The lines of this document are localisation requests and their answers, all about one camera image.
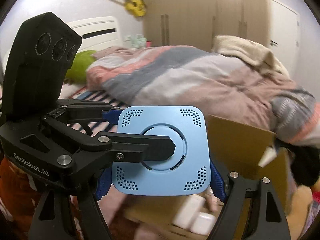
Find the light blue square device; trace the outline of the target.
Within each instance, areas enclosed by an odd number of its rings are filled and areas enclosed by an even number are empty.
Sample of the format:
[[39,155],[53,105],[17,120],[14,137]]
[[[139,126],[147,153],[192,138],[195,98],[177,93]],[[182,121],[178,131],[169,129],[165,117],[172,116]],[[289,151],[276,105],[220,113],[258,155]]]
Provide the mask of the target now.
[[203,113],[194,106],[134,106],[122,111],[117,132],[152,139],[147,154],[113,163],[112,182],[125,194],[183,196],[210,184],[210,156]]

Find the striped pink maroon bed blanket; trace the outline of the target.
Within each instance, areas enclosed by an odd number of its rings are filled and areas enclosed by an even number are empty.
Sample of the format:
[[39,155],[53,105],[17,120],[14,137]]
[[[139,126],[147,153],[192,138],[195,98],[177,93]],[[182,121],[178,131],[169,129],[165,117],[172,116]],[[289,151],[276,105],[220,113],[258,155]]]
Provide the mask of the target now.
[[[112,98],[105,91],[89,91],[85,85],[79,84],[64,84],[61,89],[60,99],[79,99],[79,100],[91,100],[91,101],[102,101],[109,103],[112,106],[116,106],[121,109],[128,107],[122,101]],[[117,125],[110,124],[107,121],[90,122],[89,128],[96,135],[100,131],[104,132],[116,132]]]

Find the green plush pillow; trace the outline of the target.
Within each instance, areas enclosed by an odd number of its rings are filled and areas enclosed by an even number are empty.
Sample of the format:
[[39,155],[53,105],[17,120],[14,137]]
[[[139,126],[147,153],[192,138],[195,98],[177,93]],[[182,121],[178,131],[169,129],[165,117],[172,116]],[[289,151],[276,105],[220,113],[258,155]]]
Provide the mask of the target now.
[[94,61],[96,61],[96,58],[93,56],[96,52],[96,50],[86,50],[77,53],[71,69],[67,71],[64,83],[85,84],[86,70]]

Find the black cloth item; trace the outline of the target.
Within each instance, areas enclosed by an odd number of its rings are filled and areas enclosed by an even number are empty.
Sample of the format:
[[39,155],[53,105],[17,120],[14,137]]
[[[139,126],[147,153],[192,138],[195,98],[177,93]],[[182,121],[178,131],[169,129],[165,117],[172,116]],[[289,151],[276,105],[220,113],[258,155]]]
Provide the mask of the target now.
[[295,146],[279,139],[274,141],[277,148],[285,148],[292,153],[290,169],[298,185],[311,187],[319,179],[319,149],[311,146]]

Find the white bed headboard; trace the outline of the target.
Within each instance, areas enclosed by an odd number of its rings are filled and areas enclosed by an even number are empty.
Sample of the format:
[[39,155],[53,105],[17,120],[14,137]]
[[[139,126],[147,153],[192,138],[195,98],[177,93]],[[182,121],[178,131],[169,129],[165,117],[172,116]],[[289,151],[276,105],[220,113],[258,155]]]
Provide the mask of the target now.
[[78,52],[99,51],[120,44],[114,17],[65,23],[54,13],[46,12],[21,24],[11,49],[3,59],[3,66],[68,69]]

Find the white plastic container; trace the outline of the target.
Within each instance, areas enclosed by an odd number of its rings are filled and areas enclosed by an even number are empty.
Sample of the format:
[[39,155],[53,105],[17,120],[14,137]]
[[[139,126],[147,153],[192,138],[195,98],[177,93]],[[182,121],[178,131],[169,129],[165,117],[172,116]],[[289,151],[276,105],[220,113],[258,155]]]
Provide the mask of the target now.
[[197,235],[209,235],[217,218],[210,213],[201,212],[205,201],[202,196],[189,195],[178,209],[172,224]]

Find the brown cardboard box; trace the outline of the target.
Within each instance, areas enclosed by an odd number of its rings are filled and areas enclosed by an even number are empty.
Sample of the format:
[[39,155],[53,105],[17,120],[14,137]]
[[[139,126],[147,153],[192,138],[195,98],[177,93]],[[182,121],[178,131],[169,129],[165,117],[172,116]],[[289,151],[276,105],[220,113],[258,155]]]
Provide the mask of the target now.
[[[274,187],[281,206],[287,206],[287,157],[283,148],[264,167],[259,165],[267,148],[274,142],[274,133],[236,121],[210,116],[208,140],[210,155],[222,163],[228,171],[236,171],[251,180],[268,178]],[[178,209],[187,197],[137,197],[126,208],[125,217],[141,223],[165,239],[208,239],[172,224]],[[214,215],[217,219],[222,207]],[[208,207],[201,212],[210,213]]]

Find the pink grey patchwork duvet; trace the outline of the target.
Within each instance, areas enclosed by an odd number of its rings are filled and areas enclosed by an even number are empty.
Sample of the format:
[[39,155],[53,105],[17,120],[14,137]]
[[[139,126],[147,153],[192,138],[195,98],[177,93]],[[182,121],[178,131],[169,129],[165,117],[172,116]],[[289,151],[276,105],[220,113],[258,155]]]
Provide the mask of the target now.
[[282,70],[191,46],[94,55],[87,87],[131,106],[195,106],[205,116],[270,130],[289,144],[319,146],[319,102]]

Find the yellow toy guitar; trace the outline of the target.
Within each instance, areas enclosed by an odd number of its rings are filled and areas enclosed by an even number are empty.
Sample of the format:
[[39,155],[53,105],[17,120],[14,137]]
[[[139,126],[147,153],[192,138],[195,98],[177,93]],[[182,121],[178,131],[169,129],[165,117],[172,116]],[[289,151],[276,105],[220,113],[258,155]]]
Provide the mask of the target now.
[[146,15],[146,5],[143,0],[123,0],[125,9],[135,17]]

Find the beige wooden wardrobe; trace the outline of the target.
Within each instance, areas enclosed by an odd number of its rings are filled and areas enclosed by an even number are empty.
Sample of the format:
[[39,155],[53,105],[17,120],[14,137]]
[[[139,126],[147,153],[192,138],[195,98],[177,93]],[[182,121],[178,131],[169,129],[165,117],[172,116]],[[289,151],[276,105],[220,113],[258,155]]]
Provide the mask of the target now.
[[217,35],[268,44],[268,0],[144,1],[143,35],[153,46],[190,45],[210,51]]

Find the beige fleece blanket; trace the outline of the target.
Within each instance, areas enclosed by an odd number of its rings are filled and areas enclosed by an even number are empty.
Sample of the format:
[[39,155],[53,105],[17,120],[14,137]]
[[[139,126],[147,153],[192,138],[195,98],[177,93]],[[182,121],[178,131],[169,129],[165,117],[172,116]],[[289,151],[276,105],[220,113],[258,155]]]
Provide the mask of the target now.
[[280,73],[290,78],[289,72],[276,58],[272,50],[260,43],[237,36],[217,35],[213,39],[212,52],[237,57],[261,75]]

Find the white door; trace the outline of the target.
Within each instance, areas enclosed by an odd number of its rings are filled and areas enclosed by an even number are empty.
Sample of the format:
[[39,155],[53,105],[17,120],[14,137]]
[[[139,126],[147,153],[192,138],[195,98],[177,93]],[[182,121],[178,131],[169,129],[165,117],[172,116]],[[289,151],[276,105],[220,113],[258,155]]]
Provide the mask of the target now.
[[293,76],[299,52],[299,14],[278,0],[270,0],[270,49]]

